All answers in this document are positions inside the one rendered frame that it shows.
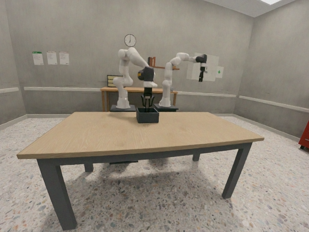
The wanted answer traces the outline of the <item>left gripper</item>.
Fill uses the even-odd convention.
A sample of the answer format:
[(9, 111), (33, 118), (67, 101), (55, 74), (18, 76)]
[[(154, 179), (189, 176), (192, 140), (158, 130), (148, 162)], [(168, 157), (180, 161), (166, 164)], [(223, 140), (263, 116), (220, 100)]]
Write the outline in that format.
[[(199, 75), (199, 82), (203, 81), (203, 74), (204, 74), (204, 71), (205, 70), (205, 67), (200, 67), (200, 75)], [(201, 75), (202, 74), (202, 75)]]

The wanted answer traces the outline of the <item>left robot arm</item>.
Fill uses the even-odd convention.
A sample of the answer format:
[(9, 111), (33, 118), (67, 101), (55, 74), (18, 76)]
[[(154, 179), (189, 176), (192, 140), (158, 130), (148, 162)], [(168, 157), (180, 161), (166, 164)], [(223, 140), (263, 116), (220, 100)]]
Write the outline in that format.
[(172, 67), (180, 64), (181, 61), (191, 61), (193, 63), (199, 63), (200, 67), (209, 67), (206, 64), (207, 55), (202, 54), (197, 57), (189, 57), (187, 53), (177, 53), (176, 57), (171, 59), (170, 62), (166, 63), (165, 66), (165, 80), (162, 83), (163, 86), (163, 97), (159, 103), (159, 106), (170, 107), (170, 87), (172, 86)]

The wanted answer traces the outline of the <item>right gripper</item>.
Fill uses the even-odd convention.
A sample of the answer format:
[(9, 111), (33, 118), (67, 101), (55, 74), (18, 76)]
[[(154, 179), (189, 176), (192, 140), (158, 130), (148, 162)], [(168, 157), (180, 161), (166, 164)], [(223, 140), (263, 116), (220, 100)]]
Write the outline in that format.
[[(152, 88), (149, 88), (149, 87), (145, 87), (144, 88), (144, 94), (141, 95), (141, 98), (142, 98), (142, 105), (144, 106), (145, 108), (145, 112), (146, 112), (146, 101), (147, 99), (145, 99), (145, 105), (144, 105), (144, 101), (143, 101), (143, 96), (145, 97), (145, 94), (146, 93), (150, 93), (152, 95)], [(151, 105), (150, 105), (150, 99), (149, 99), (149, 108), (151, 108), (152, 104), (153, 104), (153, 100), (154, 100), (154, 96), (152, 95), (152, 102), (151, 102)]]

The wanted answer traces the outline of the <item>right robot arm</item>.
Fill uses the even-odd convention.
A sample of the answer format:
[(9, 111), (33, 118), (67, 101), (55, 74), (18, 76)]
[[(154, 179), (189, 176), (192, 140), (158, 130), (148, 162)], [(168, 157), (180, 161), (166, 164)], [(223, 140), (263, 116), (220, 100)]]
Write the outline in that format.
[(123, 75), (123, 77), (116, 77), (113, 79), (113, 84), (119, 91), (119, 100), (116, 108), (126, 109), (130, 108), (130, 106), (127, 91), (123, 88), (123, 86), (131, 86), (133, 84), (133, 80), (130, 78), (128, 73), (130, 61), (132, 64), (143, 68), (143, 70), (138, 72), (138, 79), (144, 81), (144, 87), (157, 87), (157, 84), (154, 83), (154, 68), (150, 67), (146, 63), (135, 48), (131, 47), (128, 50), (120, 49), (118, 52), (118, 57), (120, 58), (119, 72)]

